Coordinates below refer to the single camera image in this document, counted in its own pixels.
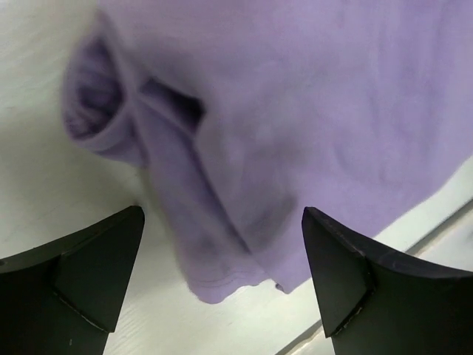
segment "table surface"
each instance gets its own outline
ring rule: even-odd
[[[312,285],[286,296],[267,282],[219,305],[199,302],[142,174],[76,149],[63,134],[61,76],[93,8],[92,0],[0,0],[0,257],[139,203],[146,230],[106,354],[276,354],[319,320]],[[408,249],[473,197],[472,177],[473,161],[378,239]]]

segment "purple towel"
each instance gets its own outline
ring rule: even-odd
[[[191,290],[310,277],[316,206],[374,236],[473,152],[473,1],[101,0],[71,138],[147,166]]]

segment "cloth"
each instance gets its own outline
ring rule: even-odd
[[[70,137],[146,166],[190,289],[310,277],[316,206],[369,237],[473,152],[473,1],[100,0]]]

